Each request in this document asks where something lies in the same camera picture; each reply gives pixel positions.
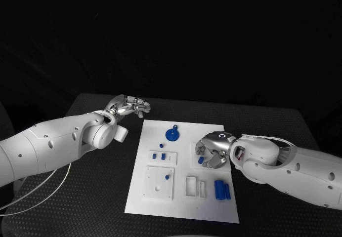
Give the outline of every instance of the black background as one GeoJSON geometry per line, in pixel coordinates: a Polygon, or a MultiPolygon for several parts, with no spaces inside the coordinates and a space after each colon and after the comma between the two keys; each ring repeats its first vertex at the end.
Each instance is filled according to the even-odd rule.
{"type": "Polygon", "coordinates": [[[342,156],[340,31],[336,0],[14,3],[0,30],[14,129],[62,117],[82,92],[127,94],[294,108],[342,156]]]}

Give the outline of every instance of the cable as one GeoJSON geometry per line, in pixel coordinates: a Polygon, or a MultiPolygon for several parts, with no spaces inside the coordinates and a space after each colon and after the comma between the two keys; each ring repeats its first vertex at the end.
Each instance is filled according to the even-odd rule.
{"type": "Polygon", "coordinates": [[[287,143],[291,147],[295,146],[291,142],[288,142],[287,140],[284,140],[284,139],[281,139],[281,138],[277,138],[277,137],[264,137],[264,136],[254,136],[254,135],[246,135],[246,134],[242,134],[242,136],[259,137],[259,138],[277,140],[277,141],[281,141],[281,142],[287,143]]]}
{"type": "Polygon", "coordinates": [[[66,172],[66,174],[65,174],[65,177],[63,177],[63,179],[62,179],[62,182],[60,182],[57,188],[54,189],[54,191],[52,192],[52,194],[50,194],[34,206],[31,206],[31,207],[27,208],[26,210],[18,211],[18,212],[14,212],[14,213],[11,213],[11,214],[3,214],[3,215],[0,215],[0,216],[11,216],[11,215],[15,215],[15,214],[18,214],[18,213],[21,213],[21,212],[30,210],[31,208],[34,208],[37,205],[40,205],[40,204],[50,198],[50,196],[54,194],[54,192],[56,192],[57,189],[60,188],[60,186],[62,186],[62,184],[63,184],[63,182],[65,182],[65,180],[66,180],[67,174],[69,174],[69,168],[67,168],[67,172],[66,172]]]}
{"type": "Polygon", "coordinates": [[[46,180],[40,183],[40,185],[24,195],[21,196],[15,201],[13,201],[10,204],[7,204],[5,206],[0,207],[0,210],[3,210],[4,208],[7,208],[8,206],[11,206],[14,203],[17,203],[20,200],[23,200],[37,189],[39,187],[46,183],[46,181],[49,180],[49,178],[52,177],[52,175],[54,174],[56,169],[53,170],[52,174],[49,175],[49,177],[46,178],[46,180]]]}

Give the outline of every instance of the blue object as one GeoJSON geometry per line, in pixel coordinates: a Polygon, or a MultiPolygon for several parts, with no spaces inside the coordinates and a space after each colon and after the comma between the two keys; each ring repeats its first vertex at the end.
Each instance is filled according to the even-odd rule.
{"type": "Polygon", "coordinates": [[[229,199],[229,185],[225,184],[225,193],[226,193],[226,199],[229,199]]]}
{"type": "Polygon", "coordinates": [[[203,160],[205,160],[205,158],[200,157],[200,158],[197,159],[197,163],[202,164],[202,163],[203,163],[203,160]]]}
{"type": "Polygon", "coordinates": [[[215,180],[215,196],[216,196],[216,200],[226,199],[225,183],[222,182],[222,180],[215,180]]]}
{"type": "Polygon", "coordinates": [[[179,132],[176,125],[173,125],[173,128],[166,131],[166,139],[171,142],[179,139],[179,132]]]}

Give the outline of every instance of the table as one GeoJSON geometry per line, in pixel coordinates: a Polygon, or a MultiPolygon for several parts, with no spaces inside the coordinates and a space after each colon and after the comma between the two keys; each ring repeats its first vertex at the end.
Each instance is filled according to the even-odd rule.
{"type": "MultiPolygon", "coordinates": [[[[67,111],[79,115],[105,107],[114,95],[80,94],[67,111]]],[[[300,113],[293,109],[144,98],[145,119],[222,124],[235,136],[275,136],[297,146],[319,149],[300,113]]],[[[33,210],[3,219],[3,236],[342,236],[342,211],[313,206],[251,182],[233,169],[232,181],[239,224],[124,214],[142,120],[127,116],[124,143],[112,141],[72,163],[69,177],[52,198],[33,210]]],[[[53,178],[7,213],[36,204],[54,190],[66,172],[53,178]]],[[[47,174],[26,179],[18,198],[47,174]]]]}

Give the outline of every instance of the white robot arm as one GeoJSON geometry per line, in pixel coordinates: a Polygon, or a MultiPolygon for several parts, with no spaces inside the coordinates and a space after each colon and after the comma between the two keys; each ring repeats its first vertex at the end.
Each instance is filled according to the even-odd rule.
{"type": "Polygon", "coordinates": [[[0,141],[0,187],[63,167],[112,139],[122,142],[128,131],[117,122],[127,114],[141,118],[148,111],[147,102],[119,95],[104,110],[41,122],[0,141]]]}
{"type": "Polygon", "coordinates": [[[209,133],[197,142],[196,154],[205,149],[215,155],[203,167],[219,168],[226,158],[243,176],[258,184],[303,201],[342,210],[342,159],[330,154],[295,147],[280,148],[268,139],[282,139],[229,133],[209,133]]]}

